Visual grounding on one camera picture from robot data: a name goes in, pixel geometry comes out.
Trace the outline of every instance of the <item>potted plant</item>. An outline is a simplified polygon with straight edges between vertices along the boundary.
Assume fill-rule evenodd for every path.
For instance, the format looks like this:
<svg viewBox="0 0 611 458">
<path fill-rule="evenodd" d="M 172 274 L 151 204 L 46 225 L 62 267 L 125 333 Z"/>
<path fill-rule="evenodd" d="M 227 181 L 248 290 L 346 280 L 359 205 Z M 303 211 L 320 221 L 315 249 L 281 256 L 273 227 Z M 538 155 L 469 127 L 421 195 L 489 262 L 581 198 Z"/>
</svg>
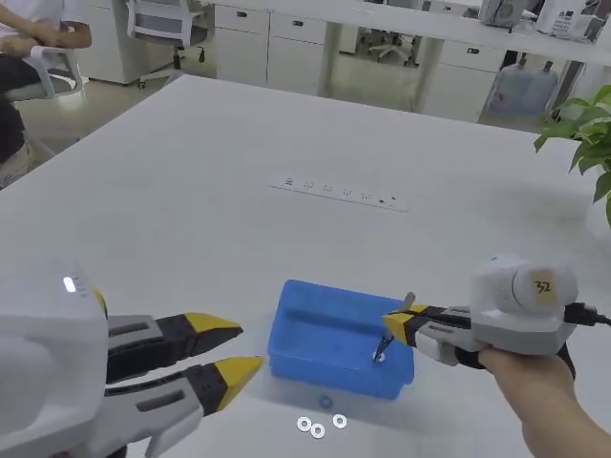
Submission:
<svg viewBox="0 0 611 458">
<path fill-rule="evenodd" d="M 594 203 L 604 205 L 606 220 L 611 227 L 611 85 L 603 86 L 594 99 L 571 98 L 559 108 L 573 107 L 580 110 L 576 119 L 565 119 L 544 128 L 535 140 L 538 152 L 548 138 L 569 138 L 580 142 L 575 151 L 569 172 L 575 167 L 581 174 L 590 169 L 598 171 L 594 190 Z"/>
</svg>

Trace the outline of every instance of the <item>green leaf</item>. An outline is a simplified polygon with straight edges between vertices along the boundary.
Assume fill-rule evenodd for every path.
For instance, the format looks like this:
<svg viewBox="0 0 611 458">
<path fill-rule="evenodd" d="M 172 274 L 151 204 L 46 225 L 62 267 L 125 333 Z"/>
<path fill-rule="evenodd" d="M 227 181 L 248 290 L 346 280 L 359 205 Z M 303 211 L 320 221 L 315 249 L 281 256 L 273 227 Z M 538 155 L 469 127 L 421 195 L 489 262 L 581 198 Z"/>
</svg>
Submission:
<svg viewBox="0 0 611 458">
<path fill-rule="evenodd" d="M 610 122 L 611 116 L 593 119 L 592 121 L 587 122 L 582 126 L 579 126 L 579 133 L 586 136 L 596 134 L 606 135 L 609 132 Z"/>
<path fill-rule="evenodd" d="M 590 145 L 589 143 L 582 142 L 579 148 L 581 148 L 581 152 L 583 153 L 584 157 L 611 157 L 611 145 L 607 143 Z"/>
<path fill-rule="evenodd" d="M 594 104 L 591 102 L 588 102 L 587 100 L 575 97 L 575 98 L 568 98 L 564 100 L 554 110 L 559 110 L 561 108 L 569 108 L 569 107 L 588 108 L 588 107 L 591 107 L 592 105 Z"/>
<path fill-rule="evenodd" d="M 607 199 L 606 214 L 607 214 L 607 222 L 609 223 L 609 227 L 611 227 L 611 198 Z"/>
<path fill-rule="evenodd" d="M 539 152 L 549 138 L 572 138 L 577 131 L 578 124 L 574 121 L 563 121 L 547 127 L 543 129 L 541 135 L 533 143 L 535 145 L 535 151 Z"/>
<path fill-rule="evenodd" d="M 575 166 L 579 163 L 579 161 L 583 158 L 585 151 L 590 147 L 587 143 L 581 143 L 580 146 L 575 151 L 573 155 L 573 161 L 571 162 L 571 167 L 569 168 L 569 173 L 575 168 Z"/>
<path fill-rule="evenodd" d="M 602 174 L 596 182 L 594 201 L 598 202 L 611 191 L 611 172 Z"/>
<path fill-rule="evenodd" d="M 611 85 L 602 86 L 594 97 L 594 103 L 603 102 L 611 97 Z"/>
<path fill-rule="evenodd" d="M 589 107 L 583 110 L 583 113 L 575 120 L 575 124 L 578 127 L 583 126 L 589 122 L 594 121 L 595 119 L 601 118 L 600 122 L 605 122 L 604 119 L 610 116 L 609 112 L 607 112 L 604 108 L 601 107 Z"/>
<path fill-rule="evenodd" d="M 541 148 L 543 148 L 543 145 L 545 144 L 545 142 L 548 140 L 549 136 L 546 135 L 540 135 L 534 142 L 533 145 L 535 145 L 535 153 L 538 153 Z"/>
<path fill-rule="evenodd" d="M 579 161 L 579 171 L 583 175 L 592 167 L 603 164 L 603 162 L 604 158 L 602 157 L 582 157 Z"/>
</svg>

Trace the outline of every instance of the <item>person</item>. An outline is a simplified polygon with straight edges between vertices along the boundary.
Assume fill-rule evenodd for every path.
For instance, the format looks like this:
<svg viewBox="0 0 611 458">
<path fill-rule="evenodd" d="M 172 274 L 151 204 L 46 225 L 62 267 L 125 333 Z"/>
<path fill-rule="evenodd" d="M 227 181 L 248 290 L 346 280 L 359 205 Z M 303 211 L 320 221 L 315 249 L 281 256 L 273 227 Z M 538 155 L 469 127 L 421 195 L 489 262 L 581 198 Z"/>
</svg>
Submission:
<svg viewBox="0 0 611 458">
<path fill-rule="evenodd" d="M 88 48 L 92 37 L 78 0 L 0 0 L 0 189 L 28 172 L 32 151 L 6 93 L 40 82 L 28 64 L 34 46 Z"/>
<path fill-rule="evenodd" d="M 611 435 L 579 405 L 573 376 L 560 357 L 486 349 L 479 362 L 494 375 L 536 458 L 611 457 Z"/>
</svg>

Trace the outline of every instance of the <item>black pants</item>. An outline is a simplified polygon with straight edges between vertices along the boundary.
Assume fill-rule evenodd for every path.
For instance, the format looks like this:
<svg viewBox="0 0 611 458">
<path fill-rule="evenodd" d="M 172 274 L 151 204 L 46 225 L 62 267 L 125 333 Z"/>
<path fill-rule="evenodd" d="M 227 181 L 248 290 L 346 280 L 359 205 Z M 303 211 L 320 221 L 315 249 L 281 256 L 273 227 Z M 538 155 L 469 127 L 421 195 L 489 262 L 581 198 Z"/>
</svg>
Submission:
<svg viewBox="0 0 611 458">
<path fill-rule="evenodd" d="M 13 89 L 40 82 L 38 73 L 18 57 L 0 54 L 0 163 L 24 144 L 21 114 L 3 96 Z"/>
</svg>

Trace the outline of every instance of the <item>table surface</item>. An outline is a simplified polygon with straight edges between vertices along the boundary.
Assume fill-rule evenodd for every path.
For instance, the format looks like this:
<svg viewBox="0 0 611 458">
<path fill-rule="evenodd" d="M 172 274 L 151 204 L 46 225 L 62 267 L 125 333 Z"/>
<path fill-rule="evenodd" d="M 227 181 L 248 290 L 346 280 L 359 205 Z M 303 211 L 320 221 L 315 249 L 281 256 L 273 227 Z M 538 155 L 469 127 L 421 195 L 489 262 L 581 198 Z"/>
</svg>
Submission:
<svg viewBox="0 0 611 458">
<path fill-rule="evenodd" d="M 191 364 L 266 354 L 288 279 L 464 305 L 472 270 L 503 252 L 571 262 L 580 298 L 609 312 L 611 264 L 584 227 L 592 180 L 567 176 L 573 142 L 535 155 L 534 138 L 184 76 L 0 193 L 0 273 L 78 260 L 113 314 L 206 311 L 242 323 L 238 339 Z M 284 173 L 397 193 L 410 211 L 268 186 Z M 580 398 L 606 428 L 609 342 L 598 328 L 571 338 Z M 488 373 L 420 355 L 415 365 L 393 403 L 265 367 L 164 456 L 529 456 Z M 322 394 L 348 427 L 332 428 Z M 302 415 L 327 436 L 300 433 Z"/>
<path fill-rule="evenodd" d="M 609 50 L 559 40 L 539 33 L 530 26 L 520 25 L 514 33 L 508 33 L 503 29 L 484 26 L 476 19 L 355 0 L 214 0 L 212 3 L 611 66 Z"/>
</svg>

